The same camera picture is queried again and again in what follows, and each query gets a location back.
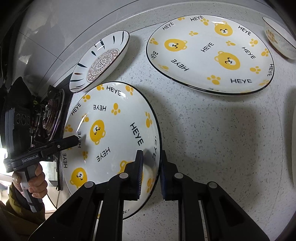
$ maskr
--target mandala pattern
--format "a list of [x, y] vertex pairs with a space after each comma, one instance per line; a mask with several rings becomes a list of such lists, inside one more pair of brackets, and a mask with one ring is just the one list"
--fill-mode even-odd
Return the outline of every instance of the mandala pattern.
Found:
[[87, 72], [87, 81], [93, 82], [96, 78], [98, 78], [100, 74], [103, 73], [104, 70], [115, 60], [118, 54], [119, 50], [114, 48], [109, 49], [100, 55], [89, 68]]

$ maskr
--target human hand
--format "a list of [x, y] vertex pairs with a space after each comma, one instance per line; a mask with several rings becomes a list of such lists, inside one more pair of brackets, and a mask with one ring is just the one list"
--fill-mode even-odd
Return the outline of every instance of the human hand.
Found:
[[[47, 194], [47, 182], [40, 163], [37, 164], [35, 175], [36, 177], [33, 177], [28, 181], [29, 192], [32, 193], [32, 197], [43, 198]], [[12, 182], [15, 188], [23, 195], [22, 187], [20, 185], [21, 177], [17, 172], [12, 174]]]

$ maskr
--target brown jacket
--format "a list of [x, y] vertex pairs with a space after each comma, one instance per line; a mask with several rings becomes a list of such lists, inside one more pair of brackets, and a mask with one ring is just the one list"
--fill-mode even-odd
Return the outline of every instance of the brown jacket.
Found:
[[0, 236], [3, 237], [5, 233], [7, 237], [5, 241], [14, 241], [13, 237], [17, 236], [19, 240], [27, 241], [29, 236], [45, 221], [45, 209], [32, 213], [23, 208], [16, 199], [14, 188], [11, 184], [6, 205], [0, 201]]

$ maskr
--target speckled countertop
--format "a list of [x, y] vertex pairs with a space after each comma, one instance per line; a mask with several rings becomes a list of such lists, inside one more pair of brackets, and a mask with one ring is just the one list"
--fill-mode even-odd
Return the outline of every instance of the speckled countertop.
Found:
[[[214, 96], [161, 75], [145, 53], [149, 36], [161, 24], [131, 33], [126, 56], [105, 82], [123, 81], [139, 89], [157, 115], [168, 160], [195, 181], [216, 181], [275, 240], [296, 209], [290, 163], [296, 64], [275, 52], [260, 13], [254, 15], [249, 17], [259, 19], [257, 24], [223, 17], [257, 34], [273, 56], [274, 78], [256, 94]], [[75, 94], [71, 104], [82, 96]], [[67, 197], [61, 195], [61, 202]], [[148, 203], [123, 222], [123, 240], [178, 240], [178, 205], [163, 201], [159, 182]]]

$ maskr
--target plate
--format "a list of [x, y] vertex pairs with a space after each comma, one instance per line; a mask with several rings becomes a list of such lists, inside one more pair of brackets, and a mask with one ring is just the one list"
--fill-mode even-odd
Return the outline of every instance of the plate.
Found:
[[270, 43], [285, 57], [296, 59], [295, 39], [278, 23], [262, 17], [265, 24], [265, 35]]
[[136, 88], [122, 82], [101, 84], [86, 93], [67, 121], [64, 138], [75, 134], [76, 147], [62, 151], [65, 182], [73, 194], [86, 181], [103, 183], [124, 171], [143, 150], [144, 166], [138, 201], [125, 201], [123, 217], [139, 211], [158, 179], [161, 134], [155, 113]]
[[274, 75], [268, 47], [229, 19], [190, 15], [160, 26], [146, 54], [166, 77], [206, 93], [245, 95], [264, 89]]
[[296, 188], [296, 106], [294, 108], [291, 137], [291, 161], [294, 188]]
[[70, 79], [72, 92], [88, 91], [106, 79], [122, 61], [129, 44], [129, 33], [117, 31], [94, 44], [76, 65]]

